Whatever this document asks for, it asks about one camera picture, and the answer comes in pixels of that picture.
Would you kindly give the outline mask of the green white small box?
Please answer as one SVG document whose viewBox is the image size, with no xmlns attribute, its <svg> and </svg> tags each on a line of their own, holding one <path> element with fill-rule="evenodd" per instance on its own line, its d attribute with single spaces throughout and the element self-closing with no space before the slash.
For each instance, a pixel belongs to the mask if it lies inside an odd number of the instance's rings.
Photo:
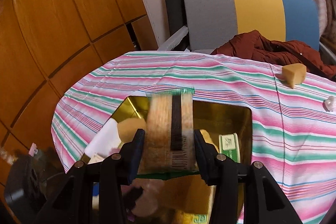
<svg viewBox="0 0 336 224">
<path fill-rule="evenodd" d="M 240 163 L 240 147 L 237 133 L 219 135 L 219 153 Z"/>
</svg>

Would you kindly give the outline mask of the white plastic ball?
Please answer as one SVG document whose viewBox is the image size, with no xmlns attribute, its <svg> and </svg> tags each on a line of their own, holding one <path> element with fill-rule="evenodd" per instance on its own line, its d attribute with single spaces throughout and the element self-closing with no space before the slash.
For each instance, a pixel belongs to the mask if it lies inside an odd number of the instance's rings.
<svg viewBox="0 0 336 224">
<path fill-rule="evenodd" d="M 324 100 L 323 107 L 328 112 L 335 111 L 335 109 L 336 109 L 336 98 L 335 98 L 335 96 L 329 96 L 326 100 Z"/>
</svg>

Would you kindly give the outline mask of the white rectangular block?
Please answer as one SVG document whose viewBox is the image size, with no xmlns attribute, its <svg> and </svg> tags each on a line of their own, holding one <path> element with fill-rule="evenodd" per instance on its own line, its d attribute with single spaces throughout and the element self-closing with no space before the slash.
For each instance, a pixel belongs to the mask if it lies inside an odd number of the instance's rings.
<svg viewBox="0 0 336 224">
<path fill-rule="evenodd" d="M 117 122 L 110 118 L 94 136 L 84 150 L 84 154 L 92 158 L 99 155 L 106 158 L 120 151 L 121 139 L 118 134 Z"/>
</svg>

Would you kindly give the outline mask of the tan tall sponge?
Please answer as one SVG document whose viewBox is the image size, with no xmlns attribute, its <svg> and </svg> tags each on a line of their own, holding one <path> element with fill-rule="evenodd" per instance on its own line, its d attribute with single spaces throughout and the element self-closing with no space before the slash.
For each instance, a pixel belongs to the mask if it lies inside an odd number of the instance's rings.
<svg viewBox="0 0 336 224">
<path fill-rule="evenodd" d="M 132 141 L 139 128 L 146 130 L 146 121 L 142 118 L 127 118 L 117 124 L 118 135 L 123 143 Z"/>
</svg>

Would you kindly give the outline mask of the green edged snack packet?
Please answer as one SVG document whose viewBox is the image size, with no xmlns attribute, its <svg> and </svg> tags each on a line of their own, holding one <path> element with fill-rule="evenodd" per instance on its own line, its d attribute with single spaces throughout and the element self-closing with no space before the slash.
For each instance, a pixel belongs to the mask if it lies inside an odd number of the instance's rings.
<svg viewBox="0 0 336 224">
<path fill-rule="evenodd" d="M 173 216 L 172 224 L 208 224 L 209 216 L 207 214 L 191 214 L 181 210 L 176 210 Z"/>
</svg>

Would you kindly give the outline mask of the yellow plush toy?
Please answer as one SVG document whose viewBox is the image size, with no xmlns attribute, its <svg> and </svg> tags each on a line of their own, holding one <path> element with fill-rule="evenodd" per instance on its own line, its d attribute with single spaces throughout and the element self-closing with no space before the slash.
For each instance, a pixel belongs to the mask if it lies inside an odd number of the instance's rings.
<svg viewBox="0 0 336 224">
<path fill-rule="evenodd" d="M 216 156 L 219 152 L 219 149 L 211 139 L 210 134 L 204 129 L 201 129 L 200 132 L 204 140 L 204 142 L 202 143 L 202 151 L 204 153 Z"/>
</svg>

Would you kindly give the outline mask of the striped pink green tablecloth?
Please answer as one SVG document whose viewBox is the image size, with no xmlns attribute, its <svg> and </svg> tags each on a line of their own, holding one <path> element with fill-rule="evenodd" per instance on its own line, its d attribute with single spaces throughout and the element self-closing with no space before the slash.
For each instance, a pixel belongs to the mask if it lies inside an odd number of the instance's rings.
<svg viewBox="0 0 336 224">
<path fill-rule="evenodd" d="M 129 52 L 66 91 L 52 139 L 69 170 L 126 97 L 193 88 L 198 101 L 251 109 L 252 159 L 265 164 L 303 223 L 319 223 L 335 200 L 335 113 L 323 108 L 335 83 L 307 74 L 289 88 L 280 74 L 280 66 L 224 55 Z"/>
</svg>

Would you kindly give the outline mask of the gold metal tin box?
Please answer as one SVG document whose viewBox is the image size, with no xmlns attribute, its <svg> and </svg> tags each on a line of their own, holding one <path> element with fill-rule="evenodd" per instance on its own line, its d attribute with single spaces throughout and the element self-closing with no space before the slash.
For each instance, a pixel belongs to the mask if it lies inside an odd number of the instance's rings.
<svg viewBox="0 0 336 224">
<path fill-rule="evenodd" d="M 127 97 L 115 112 L 110 116 L 117 122 L 127 118 L 147 118 L 149 110 L 149 98 L 139 96 Z M 247 107 L 220 104 L 214 102 L 194 101 L 193 119 L 196 129 L 204 129 L 219 148 L 219 135 L 237 133 L 240 147 L 240 162 L 249 164 L 252 153 L 252 112 Z M 207 214 L 209 223 L 221 223 L 222 220 L 214 217 L 219 216 L 211 211 Z"/>
</svg>

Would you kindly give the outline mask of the dark red cloth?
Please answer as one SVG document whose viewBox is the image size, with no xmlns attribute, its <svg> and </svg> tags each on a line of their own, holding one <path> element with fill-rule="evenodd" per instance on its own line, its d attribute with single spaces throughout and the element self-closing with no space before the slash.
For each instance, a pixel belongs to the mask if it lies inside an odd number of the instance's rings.
<svg viewBox="0 0 336 224">
<path fill-rule="evenodd" d="M 301 63 L 306 66 L 309 73 L 335 81 L 335 65 L 323 63 L 318 51 L 298 40 L 288 42 L 268 40 L 256 30 L 234 36 L 214 49 L 211 54 L 223 54 L 281 66 Z"/>
</svg>

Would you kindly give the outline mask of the wooden wardrobe panels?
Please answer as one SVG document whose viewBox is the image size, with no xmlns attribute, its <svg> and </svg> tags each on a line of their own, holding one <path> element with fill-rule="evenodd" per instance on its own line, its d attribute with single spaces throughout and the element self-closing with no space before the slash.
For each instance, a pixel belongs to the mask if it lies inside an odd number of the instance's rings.
<svg viewBox="0 0 336 224">
<path fill-rule="evenodd" d="M 124 53 L 157 47 L 143 0 L 1 0 L 1 146 L 53 152 L 66 91 Z"/>
</svg>

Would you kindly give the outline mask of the grey yellow blue chair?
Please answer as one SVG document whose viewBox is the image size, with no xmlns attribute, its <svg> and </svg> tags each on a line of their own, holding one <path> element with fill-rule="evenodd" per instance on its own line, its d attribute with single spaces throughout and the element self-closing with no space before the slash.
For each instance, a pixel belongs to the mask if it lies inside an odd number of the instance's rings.
<svg viewBox="0 0 336 224">
<path fill-rule="evenodd" d="M 335 63 L 335 53 L 319 41 L 313 0 L 183 0 L 185 25 L 160 51 L 211 53 L 237 34 L 257 30 L 269 40 L 299 40 Z"/>
</svg>

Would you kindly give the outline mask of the black foam roll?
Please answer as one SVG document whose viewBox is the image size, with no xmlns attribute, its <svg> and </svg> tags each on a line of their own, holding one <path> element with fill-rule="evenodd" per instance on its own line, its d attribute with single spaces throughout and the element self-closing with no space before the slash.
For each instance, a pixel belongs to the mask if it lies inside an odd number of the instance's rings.
<svg viewBox="0 0 336 224">
<path fill-rule="evenodd" d="M 169 34 L 172 36 L 185 25 L 183 0 L 165 0 Z"/>
</svg>

